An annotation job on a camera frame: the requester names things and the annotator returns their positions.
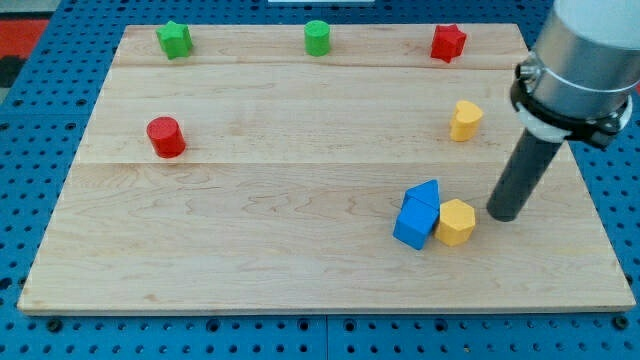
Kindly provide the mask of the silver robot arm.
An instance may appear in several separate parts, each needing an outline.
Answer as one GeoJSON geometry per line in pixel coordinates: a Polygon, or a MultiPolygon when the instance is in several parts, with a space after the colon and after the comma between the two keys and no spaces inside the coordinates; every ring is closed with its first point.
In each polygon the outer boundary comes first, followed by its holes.
{"type": "Polygon", "coordinates": [[[514,220],[561,145],[605,148],[626,127],[639,83],[639,4],[556,0],[510,99],[524,126],[486,209],[514,220]]]}

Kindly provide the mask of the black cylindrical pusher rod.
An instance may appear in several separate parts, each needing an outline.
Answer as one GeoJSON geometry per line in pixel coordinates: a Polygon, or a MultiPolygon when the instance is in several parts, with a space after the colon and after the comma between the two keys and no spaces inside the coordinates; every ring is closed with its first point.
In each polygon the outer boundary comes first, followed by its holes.
{"type": "Polygon", "coordinates": [[[488,213],[501,222],[515,220],[560,147],[525,129],[489,197],[488,213]]]}

